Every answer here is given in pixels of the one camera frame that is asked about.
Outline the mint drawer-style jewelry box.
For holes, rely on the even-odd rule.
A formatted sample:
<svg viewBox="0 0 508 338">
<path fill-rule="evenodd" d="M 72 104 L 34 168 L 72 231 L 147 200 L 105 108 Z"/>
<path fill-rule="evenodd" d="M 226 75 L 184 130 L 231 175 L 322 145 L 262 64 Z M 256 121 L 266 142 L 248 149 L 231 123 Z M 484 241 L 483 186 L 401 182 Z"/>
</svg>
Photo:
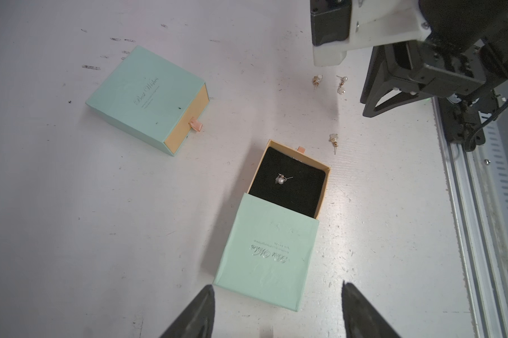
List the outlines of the mint drawer-style jewelry box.
<svg viewBox="0 0 508 338">
<path fill-rule="evenodd" d="M 210 99 L 206 82 L 137 46 L 86 100 L 106 122 L 171 156 L 192 130 Z"/>
</svg>

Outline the small earring front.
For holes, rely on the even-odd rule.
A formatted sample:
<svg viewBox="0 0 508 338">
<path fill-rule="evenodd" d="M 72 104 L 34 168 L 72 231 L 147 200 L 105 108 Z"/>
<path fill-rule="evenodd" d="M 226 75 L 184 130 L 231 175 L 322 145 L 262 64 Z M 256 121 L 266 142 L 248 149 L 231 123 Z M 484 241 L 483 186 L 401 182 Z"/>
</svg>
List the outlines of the small earring front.
<svg viewBox="0 0 508 338">
<path fill-rule="evenodd" d="M 337 153 L 338 148 L 338 135 L 336 133 L 329 135 L 329 142 L 332 144 L 334 148 L 334 154 Z"/>
</svg>

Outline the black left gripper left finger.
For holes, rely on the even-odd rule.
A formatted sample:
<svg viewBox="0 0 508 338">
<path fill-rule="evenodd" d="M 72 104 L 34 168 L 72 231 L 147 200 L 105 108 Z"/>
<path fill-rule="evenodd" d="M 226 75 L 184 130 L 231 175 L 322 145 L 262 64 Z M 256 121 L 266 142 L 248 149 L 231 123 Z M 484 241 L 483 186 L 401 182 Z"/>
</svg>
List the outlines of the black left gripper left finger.
<svg viewBox="0 0 508 338">
<path fill-rule="evenodd" d="M 215 322 L 215 291 L 207 284 L 161 338 L 210 338 Z"/>
</svg>

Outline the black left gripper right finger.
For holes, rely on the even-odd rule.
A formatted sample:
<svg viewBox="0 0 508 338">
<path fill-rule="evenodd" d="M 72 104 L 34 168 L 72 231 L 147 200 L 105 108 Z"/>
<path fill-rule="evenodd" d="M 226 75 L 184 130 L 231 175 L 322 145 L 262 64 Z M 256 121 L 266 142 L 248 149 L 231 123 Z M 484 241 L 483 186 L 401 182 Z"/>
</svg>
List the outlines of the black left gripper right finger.
<svg viewBox="0 0 508 338">
<path fill-rule="evenodd" d="M 343 281 L 341 303 L 347 338 L 400 338 L 353 283 Z"/>
</svg>

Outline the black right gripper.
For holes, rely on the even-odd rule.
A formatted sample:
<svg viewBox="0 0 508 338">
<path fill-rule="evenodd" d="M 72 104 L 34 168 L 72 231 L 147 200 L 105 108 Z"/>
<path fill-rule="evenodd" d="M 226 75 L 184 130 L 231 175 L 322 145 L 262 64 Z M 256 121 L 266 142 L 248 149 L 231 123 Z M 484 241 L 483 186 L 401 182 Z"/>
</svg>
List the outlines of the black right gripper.
<svg viewBox="0 0 508 338">
<path fill-rule="evenodd" d="M 424 42 L 375 46 L 360 102 L 376 117 L 430 97 L 473 101 L 508 80 L 508 1 L 420 1 Z"/>
</svg>

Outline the small pearl earring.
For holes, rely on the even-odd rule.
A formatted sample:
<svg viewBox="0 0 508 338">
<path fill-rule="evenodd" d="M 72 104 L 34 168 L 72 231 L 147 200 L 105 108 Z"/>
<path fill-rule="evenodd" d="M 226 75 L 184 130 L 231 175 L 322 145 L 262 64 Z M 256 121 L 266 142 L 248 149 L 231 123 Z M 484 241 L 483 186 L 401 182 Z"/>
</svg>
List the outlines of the small pearl earring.
<svg viewBox="0 0 508 338">
<path fill-rule="evenodd" d="M 293 179 L 293 177 L 286 177 L 285 175 L 279 173 L 278 176 L 275 178 L 275 183 L 279 185 L 283 185 L 288 180 Z"/>
</svg>

